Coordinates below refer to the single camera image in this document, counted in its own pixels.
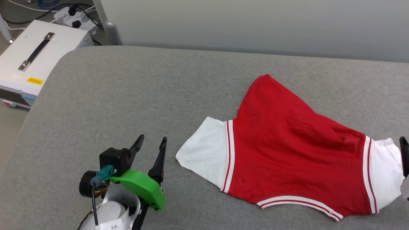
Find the white stripe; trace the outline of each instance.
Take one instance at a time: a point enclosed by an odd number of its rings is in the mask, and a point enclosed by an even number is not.
[[[369,185],[369,175],[368,175],[368,149],[369,143],[371,139],[366,136],[365,138],[365,145],[364,145],[364,152],[363,152],[363,164],[362,164],[362,173],[364,175],[364,185],[366,189],[366,193],[368,194],[369,202],[371,204],[371,211],[375,213],[375,199],[373,198],[371,187]]]
[[[315,206],[315,205],[310,205],[310,204],[306,204],[306,203],[303,203],[303,202],[296,202],[296,201],[308,202],[308,203],[311,203],[311,204],[315,204],[318,207]],[[261,206],[261,208],[263,208],[263,209],[266,208],[266,207],[269,207],[269,206],[281,205],[281,204],[298,204],[298,205],[304,205],[304,206],[312,207],[312,208],[315,208],[317,210],[320,210],[320,211],[324,212],[325,214],[327,214],[328,216],[334,218],[337,221],[339,221],[339,219],[335,215],[337,215],[341,219],[344,217],[343,215],[339,214],[338,212],[334,211],[332,208],[326,206],[325,204],[323,204],[323,203],[321,203],[319,201],[308,199],[308,198],[301,197],[301,196],[276,196],[276,197],[266,199],[266,200],[263,200],[263,201],[260,201],[260,202],[257,203],[257,205]]]
[[[231,184],[231,178],[233,176],[233,170],[234,170],[234,134],[233,134],[233,120],[227,121],[229,123],[229,136],[230,136],[230,168],[229,168],[229,174],[227,175],[227,180],[226,180],[226,188],[224,190],[225,193],[229,192],[230,184]]]
[[[223,184],[222,187],[220,188],[220,191],[223,192],[223,189],[225,187],[226,183],[226,175],[227,175],[227,168],[229,167],[229,158],[230,158],[230,153],[229,153],[229,134],[227,132],[227,122],[225,122],[225,132],[226,132],[226,168],[225,168],[225,173],[223,174]]]

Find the power strip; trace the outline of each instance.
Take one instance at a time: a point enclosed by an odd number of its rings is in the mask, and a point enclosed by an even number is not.
[[[99,30],[99,27],[84,12],[76,11],[73,16],[70,15],[70,7],[62,8],[54,14],[54,18],[60,25],[86,30],[91,35],[95,35]]]

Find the gray tabletop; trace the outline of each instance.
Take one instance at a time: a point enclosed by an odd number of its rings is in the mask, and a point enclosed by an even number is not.
[[[145,141],[147,173],[168,137],[165,209],[143,229],[408,229],[401,197],[379,214],[336,222],[299,205],[262,210],[182,168],[176,152],[207,117],[229,120],[270,74],[316,112],[375,140],[409,136],[409,64],[263,54],[92,47],[65,55],[45,82],[0,175],[0,229],[76,229],[91,209],[78,183],[108,147]]]

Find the red fabric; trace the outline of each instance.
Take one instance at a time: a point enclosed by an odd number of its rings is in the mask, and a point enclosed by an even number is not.
[[[372,213],[362,172],[366,136],[315,113],[270,75],[251,85],[233,131],[229,195],[254,204],[301,196],[343,216]]]

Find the yellow sticker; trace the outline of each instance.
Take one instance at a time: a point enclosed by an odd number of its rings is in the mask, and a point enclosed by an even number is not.
[[[32,78],[32,77],[29,77],[27,79],[27,81],[31,82],[31,83],[34,83],[34,84],[37,84],[37,85],[41,85],[44,82],[43,80],[40,80],[40,79],[37,79],[37,78]]]

